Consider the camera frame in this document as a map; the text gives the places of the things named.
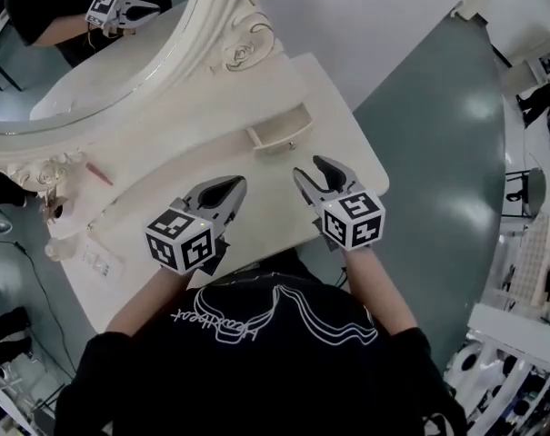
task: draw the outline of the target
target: white graphic print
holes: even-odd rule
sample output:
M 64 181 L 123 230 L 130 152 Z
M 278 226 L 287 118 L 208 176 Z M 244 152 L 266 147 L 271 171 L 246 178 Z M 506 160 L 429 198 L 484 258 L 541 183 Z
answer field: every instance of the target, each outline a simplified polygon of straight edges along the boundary
M 454 436 L 450 423 L 441 413 L 435 413 L 430 418 L 425 419 L 425 436 Z
M 275 316 L 276 306 L 281 299 L 281 294 L 295 302 L 303 323 L 310 333 L 321 342 L 338 346 L 350 339 L 356 339 L 363 345 L 368 345 L 377 336 L 377 330 L 372 324 L 369 328 L 356 323 L 348 323 L 340 328 L 331 326 L 313 313 L 301 291 L 281 284 L 273 288 L 273 306 L 268 311 L 256 315 L 246 322 L 228 319 L 222 312 L 210 306 L 204 299 L 204 290 L 205 288 L 200 289 L 195 295 L 193 312 L 178 310 L 177 313 L 173 313 L 171 316 L 174 322 L 178 320 L 191 323 L 199 322 L 202 323 L 202 329 L 214 328 L 215 339 L 224 344 L 238 344 L 247 335 L 250 335 L 252 340 L 256 339 L 256 335 L 260 330 L 266 327 Z

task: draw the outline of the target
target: decorative carving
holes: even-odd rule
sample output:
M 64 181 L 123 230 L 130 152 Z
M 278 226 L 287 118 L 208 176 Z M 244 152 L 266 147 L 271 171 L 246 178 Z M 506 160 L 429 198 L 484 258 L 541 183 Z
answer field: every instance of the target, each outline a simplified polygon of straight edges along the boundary
M 0 170 L 27 191 L 41 193 L 63 184 L 83 154 L 60 154 L 43 161 L 16 163 Z
M 240 0 L 225 27 L 224 68 L 242 71 L 267 58 L 275 47 L 275 33 L 256 0 Z

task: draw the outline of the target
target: electrical cable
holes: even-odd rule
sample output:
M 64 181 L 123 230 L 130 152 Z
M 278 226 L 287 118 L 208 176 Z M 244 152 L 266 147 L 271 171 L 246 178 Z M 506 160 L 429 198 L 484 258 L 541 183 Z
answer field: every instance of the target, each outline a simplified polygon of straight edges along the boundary
M 55 357 L 53 357 L 53 355 L 46 349 L 46 347 L 38 340 L 38 337 L 35 335 L 35 332 L 34 330 L 32 329 L 32 327 L 30 328 L 30 333 L 32 333 L 32 337 L 35 338 L 36 342 L 38 342 L 38 345 L 40 346 L 40 348 L 42 349 L 42 351 L 48 356 L 48 358 L 58 367 L 60 368 L 60 370 L 66 375 L 68 376 L 71 380 L 73 379 L 73 376 L 66 370 L 65 367 L 63 367 L 63 365 L 60 364 L 60 362 L 55 359 Z
M 58 319 L 56 318 L 56 314 L 55 314 L 55 311 L 53 310 L 53 307 L 50 303 L 50 300 L 48 298 L 48 293 L 46 292 L 46 289 L 45 287 L 43 286 L 42 282 L 40 281 L 40 277 L 38 276 L 38 272 L 36 271 L 36 265 L 35 265 L 35 262 L 34 260 L 32 260 L 32 258 L 30 257 L 30 255 L 28 255 L 28 252 L 26 251 L 26 249 L 20 245 L 20 243 L 16 242 L 16 243 L 13 243 L 11 241 L 0 241 L 0 243 L 8 243 L 8 244 L 11 244 L 13 245 L 20 253 L 22 253 L 27 259 L 28 261 L 30 262 L 30 264 L 32 265 L 32 270 L 35 274 L 35 278 L 36 278 L 36 281 L 38 282 L 38 285 L 40 286 L 40 289 L 42 290 L 43 294 L 45 295 L 45 298 L 46 298 L 46 304 L 48 305 L 48 310 L 50 311 L 50 313 L 52 314 L 53 318 L 55 319 L 55 323 L 56 323 L 56 326 L 58 326 L 58 329 L 60 330 L 60 334 L 61 334 L 61 341 L 62 341 L 62 344 L 63 344 L 63 349 L 65 350 L 65 354 L 66 354 L 66 358 L 68 359 L 68 361 L 70 362 L 71 364 L 71 367 L 73 369 L 73 371 L 76 373 L 76 368 L 73 364 L 73 360 L 71 359 L 71 355 L 68 351 L 68 348 L 66 347 L 66 341 L 65 341 L 65 331 L 63 330 L 63 326 L 60 324 L 60 321 L 58 321 Z M 55 358 L 50 355 L 48 353 L 48 351 L 46 350 L 46 348 L 40 343 L 40 341 L 38 341 L 38 338 L 36 338 L 34 332 L 32 331 L 32 328 L 30 328 L 30 331 L 32 332 L 32 335 L 35 337 L 36 341 L 38 342 L 38 344 L 40 345 L 40 347 L 43 349 L 43 351 L 45 351 L 47 353 L 47 355 L 51 358 L 51 360 L 56 364 L 58 365 L 58 367 L 63 371 L 65 372 L 65 374 L 72 380 L 73 377 L 70 375 L 70 373 L 68 373 L 67 371 L 65 371 L 65 368 L 60 364 L 58 363 Z
M 347 275 L 345 275 L 345 278 L 341 281 L 341 283 L 337 286 L 337 288 L 341 289 L 344 287 L 344 284 L 347 282 Z
M 339 289 L 341 289 L 342 287 L 344 287 L 344 284 L 346 282 L 347 282 L 347 270 L 345 269 L 345 267 L 342 267 L 341 275 L 339 276 L 339 279 L 335 283 L 335 287 L 338 287 Z
M 334 282 L 334 286 L 337 286 L 337 284 L 341 281 L 341 278 L 344 277 L 344 274 L 345 272 L 344 272 L 344 269 L 342 268 L 341 273 L 339 274 L 339 278 L 337 278 L 337 281 Z
M 64 384 L 61 384 L 56 388 L 56 391 L 54 391 L 52 394 L 50 394 L 46 399 L 40 401 L 40 403 L 37 403 L 32 409 L 30 409 L 30 413 L 33 411 L 39 411 L 40 409 L 43 409 L 44 407 L 50 408 L 51 403 L 54 403 L 56 399 L 58 399 L 58 393 L 65 387 Z

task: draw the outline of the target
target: table surface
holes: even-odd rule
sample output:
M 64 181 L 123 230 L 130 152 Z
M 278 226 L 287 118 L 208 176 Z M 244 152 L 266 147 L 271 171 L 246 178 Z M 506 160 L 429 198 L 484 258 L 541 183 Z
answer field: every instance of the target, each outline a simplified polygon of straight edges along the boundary
M 135 35 L 119 38 L 65 74 L 32 109 L 30 119 L 67 113 L 98 102 L 100 97 L 128 82 L 162 49 L 186 5 L 183 2 L 162 13 L 138 27 Z
M 313 131 L 304 143 L 292 152 L 259 157 L 246 131 L 238 131 L 175 158 L 134 185 L 91 232 L 91 238 L 123 264 L 118 281 L 105 281 L 83 263 L 88 236 L 79 236 L 75 257 L 62 261 L 62 265 L 96 331 L 103 331 L 159 268 L 145 242 L 145 225 L 197 183 L 241 174 L 248 182 L 248 193 L 226 231 L 231 248 L 215 276 L 196 272 L 192 287 L 317 237 L 312 225 L 315 212 L 306 205 L 292 177 L 293 168 L 298 166 L 323 184 L 323 176 L 317 176 L 312 163 L 314 154 L 350 166 L 363 185 L 378 195 L 387 191 L 384 168 L 323 68 L 310 54 L 296 58 L 293 65 L 307 85 L 305 106 L 314 120 Z

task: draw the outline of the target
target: white vanity table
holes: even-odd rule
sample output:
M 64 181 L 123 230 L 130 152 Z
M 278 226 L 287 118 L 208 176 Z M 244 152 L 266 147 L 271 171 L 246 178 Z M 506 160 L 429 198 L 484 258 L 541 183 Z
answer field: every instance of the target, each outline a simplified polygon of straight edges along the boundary
M 143 69 L 115 71 L 117 88 L 95 76 L 108 68 L 105 52 L 89 60 L 98 69 L 84 86 L 111 92 L 71 102 L 74 83 L 63 79 L 31 118 L 66 113 L 36 119 L 32 133 L 0 131 L 0 171 L 69 199 L 70 212 L 49 229 L 76 243 L 62 265 L 98 332 L 158 268 L 145 223 L 202 181 L 241 174 L 248 183 L 215 278 L 318 235 L 292 177 L 295 166 L 317 176 L 314 154 L 353 168 L 379 195 L 387 191 L 382 165 L 328 76 L 309 54 L 288 59 L 257 0 L 190 0 Z M 89 241 L 119 261 L 120 276 L 103 278 L 83 262 Z M 210 280 L 197 273 L 192 285 Z
M 305 106 L 314 121 L 313 131 L 296 149 L 257 156 L 247 133 L 237 131 L 176 157 L 134 185 L 91 232 L 90 237 L 123 263 L 119 282 L 109 283 L 89 268 L 82 261 L 82 250 L 63 261 L 76 296 L 98 332 L 159 269 L 149 257 L 142 232 L 145 223 L 156 217 L 164 203 L 185 195 L 197 183 L 241 174 L 248 181 L 248 193 L 240 213 L 228 226 L 226 240 L 231 247 L 215 276 L 198 271 L 193 287 L 318 236 L 312 224 L 315 212 L 305 204 L 292 178 L 295 166 L 317 176 L 314 154 L 352 167 L 361 182 L 379 195 L 387 191 L 389 182 L 382 165 L 323 68 L 311 55 L 296 58 L 293 65 L 305 79 L 309 91 Z M 96 186 L 106 187 L 88 177 Z M 86 237 L 79 243 L 81 247 Z

